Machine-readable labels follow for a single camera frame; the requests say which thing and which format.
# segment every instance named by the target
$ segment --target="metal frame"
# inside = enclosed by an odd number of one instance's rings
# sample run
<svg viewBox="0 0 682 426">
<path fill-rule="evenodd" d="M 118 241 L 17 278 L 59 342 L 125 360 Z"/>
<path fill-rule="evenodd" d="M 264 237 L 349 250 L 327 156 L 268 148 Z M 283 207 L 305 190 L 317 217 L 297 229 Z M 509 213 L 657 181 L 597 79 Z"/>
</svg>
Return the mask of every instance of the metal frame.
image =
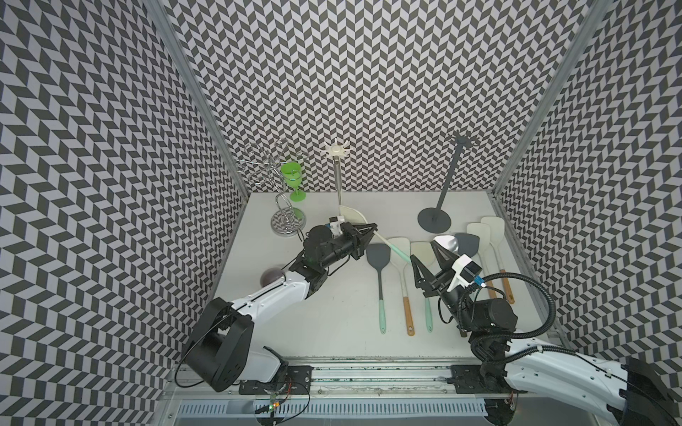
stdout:
<svg viewBox="0 0 682 426">
<path fill-rule="evenodd" d="M 235 159 L 232 157 L 232 153 L 230 153 L 227 141 L 218 127 L 218 122 L 211 111 L 208 100 L 206 99 L 203 90 L 201 90 L 196 76 L 190 67 L 187 55 L 185 55 L 184 49 L 180 46 L 177 34 L 168 21 L 168 15 L 162 5 L 162 0 L 146 0 L 145 6 L 147 8 L 147 16 L 156 26 L 156 33 L 164 42 L 164 45 L 173 60 L 173 65 L 175 65 L 175 69 L 178 71 L 178 74 L 180 74 L 180 79 L 185 83 L 187 92 L 189 92 L 190 97 L 194 100 L 196 109 L 204 120 L 204 124 L 213 140 L 213 144 L 216 146 L 227 170 L 235 181 L 237 191 L 239 191 L 242 197 L 248 199 L 249 192 L 241 178 Z"/>
<path fill-rule="evenodd" d="M 552 106 L 557 101 L 564 85 L 576 68 L 580 57 L 597 32 L 599 25 L 604 21 L 604 17 L 612 4 L 613 0 L 594 0 L 594 3 L 587 11 L 587 16 L 585 17 L 583 24 L 578 28 L 578 32 L 576 33 L 573 42 L 568 50 L 566 50 L 566 55 L 564 55 L 563 60 L 557 67 L 557 72 L 552 77 L 550 84 L 547 86 L 547 90 L 545 90 L 545 93 L 540 98 L 540 102 L 538 102 L 531 120 L 521 134 L 521 138 L 514 147 L 509 160 L 502 169 L 500 177 L 492 188 L 492 193 L 495 196 L 502 194 L 509 183 L 509 180 L 514 175 L 519 163 L 535 140 L 540 126 L 547 118 Z"/>
</svg>

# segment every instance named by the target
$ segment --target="gray spatula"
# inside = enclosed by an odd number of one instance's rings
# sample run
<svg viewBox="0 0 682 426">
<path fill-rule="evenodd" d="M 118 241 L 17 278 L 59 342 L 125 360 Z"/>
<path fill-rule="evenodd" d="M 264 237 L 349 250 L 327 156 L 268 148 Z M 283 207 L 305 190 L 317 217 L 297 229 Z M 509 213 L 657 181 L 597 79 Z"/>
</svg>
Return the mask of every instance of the gray spatula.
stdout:
<svg viewBox="0 0 682 426">
<path fill-rule="evenodd" d="M 386 313 L 383 306 L 383 287 L 381 285 L 381 270 L 391 262 L 391 249 L 382 243 L 369 244 L 365 249 L 367 261 L 376 269 L 379 275 L 379 330 L 386 334 Z"/>
<path fill-rule="evenodd" d="M 458 254 L 466 254 L 470 258 L 476 256 L 479 244 L 479 238 L 477 236 L 465 232 L 458 232 L 455 234 L 455 237 L 457 237 L 457 242 L 459 244 Z"/>
</svg>

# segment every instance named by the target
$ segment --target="spiral wire stand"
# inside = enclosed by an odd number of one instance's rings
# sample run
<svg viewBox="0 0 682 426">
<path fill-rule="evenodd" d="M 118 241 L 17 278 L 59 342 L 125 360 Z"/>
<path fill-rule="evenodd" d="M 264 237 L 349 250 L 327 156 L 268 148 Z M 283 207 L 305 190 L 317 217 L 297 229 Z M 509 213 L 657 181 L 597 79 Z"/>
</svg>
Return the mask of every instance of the spiral wire stand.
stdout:
<svg viewBox="0 0 682 426">
<path fill-rule="evenodd" d="M 282 149 L 284 147 L 285 140 L 278 139 L 274 144 L 275 149 Z M 264 157 L 260 162 L 254 162 L 246 159 L 239 159 L 237 162 L 242 164 L 252 164 L 255 166 L 263 166 L 261 172 L 261 179 L 257 182 L 251 182 L 251 184 L 256 186 L 277 188 L 280 190 L 275 196 L 275 205 L 277 206 L 277 211 L 270 219 L 270 227 L 273 232 L 282 237 L 291 237 L 293 235 L 298 235 L 299 239 L 303 241 L 303 227 L 306 225 L 306 215 L 300 210 L 291 205 L 291 202 L 286 197 L 288 186 L 286 181 L 280 172 L 280 168 L 286 161 L 280 161 L 280 154 L 275 154 L 275 149 L 272 149 L 267 154 L 261 155 Z M 302 161 L 305 155 L 300 155 L 296 160 L 292 161 Z"/>
</svg>

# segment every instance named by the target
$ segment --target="metal utensil stand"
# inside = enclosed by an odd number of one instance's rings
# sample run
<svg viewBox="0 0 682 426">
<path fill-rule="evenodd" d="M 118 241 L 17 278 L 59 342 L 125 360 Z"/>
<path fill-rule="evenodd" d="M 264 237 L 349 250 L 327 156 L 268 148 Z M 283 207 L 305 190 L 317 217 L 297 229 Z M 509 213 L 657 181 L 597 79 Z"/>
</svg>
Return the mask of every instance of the metal utensil stand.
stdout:
<svg viewBox="0 0 682 426">
<path fill-rule="evenodd" d="M 287 188 L 286 181 L 280 172 L 280 168 L 286 161 L 280 161 L 281 154 L 276 153 L 278 149 L 282 149 L 285 144 L 284 139 L 277 139 L 273 144 L 269 152 L 261 152 L 261 161 L 253 162 L 246 159 L 239 159 L 237 162 L 242 164 L 253 164 L 256 166 L 263 166 L 261 171 L 261 179 L 258 182 L 251 182 L 251 184 L 256 186 L 280 188 L 280 191 L 275 196 L 275 204 L 277 205 L 277 211 L 270 219 L 270 227 L 273 232 L 282 237 L 291 237 L 293 235 L 298 235 L 299 239 L 303 240 L 303 227 L 306 225 L 306 215 L 300 209 L 297 209 L 286 196 Z M 251 144 L 251 148 L 257 148 L 254 144 Z M 305 155 L 297 155 L 297 159 L 292 161 L 302 161 L 305 159 Z"/>
<path fill-rule="evenodd" d="M 455 133 L 449 137 L 450 143 L 455 146 L 455 152 L 452 154 L 452 160 L 450 161 L 450 167 L 447 169 L 447 175 L 445 176 L 445 182 L 443 183 L 443 188 L 441 190 L 441 196 L 438 199 L 438 204 L 436 207 L 428 207 L 419 212 L 417 216 L 417 221 L 419 226 L 425 231 L 431 232 L 432 234 L 442 234 L 450 229 L 450 216 L 444 212 L 441 208 L 443 207 L 443 201 L 445 201 L 445 195 L 450 189 L 450 183 L 452 183 L 452 176 L 457 169 L 457 165 L 462 156 L 464 148 L 471 148 L 473 146 L 473 139 L 467 138 L 466 136 L 460 136 Z"/>
</svg>

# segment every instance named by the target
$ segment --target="chevron patterned wall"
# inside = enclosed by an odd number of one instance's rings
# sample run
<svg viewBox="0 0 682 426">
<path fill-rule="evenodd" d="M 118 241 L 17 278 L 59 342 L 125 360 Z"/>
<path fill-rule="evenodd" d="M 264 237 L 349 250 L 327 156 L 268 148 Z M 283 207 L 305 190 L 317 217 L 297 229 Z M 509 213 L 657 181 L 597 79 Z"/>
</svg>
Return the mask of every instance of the chevron patterned wall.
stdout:
<svg viewBox="0 0 682 426">
<path fill-rule="evenodd" d="M 344 188 L 440 189 L 450 132 L 479 144 L 453 189 L 492 187 L 587 12 L 586 0 L 164 0 L 237 160 L 307 155 L 303 189 L 334 189 L 321 149 L 349 140 Z M 261 168 L 243 164 L 251 190 Z"/>
<path fill-rule="evenodd" d="M 682 395 L 682 3 L 616 0 L 504 204 L 573 343 Z"/>
<path fill-rule="evenodd" d="M 0 97 L 0 424 L 145 424 L 241 200 L 137 0 L 0 1 Z"/>
</svg>

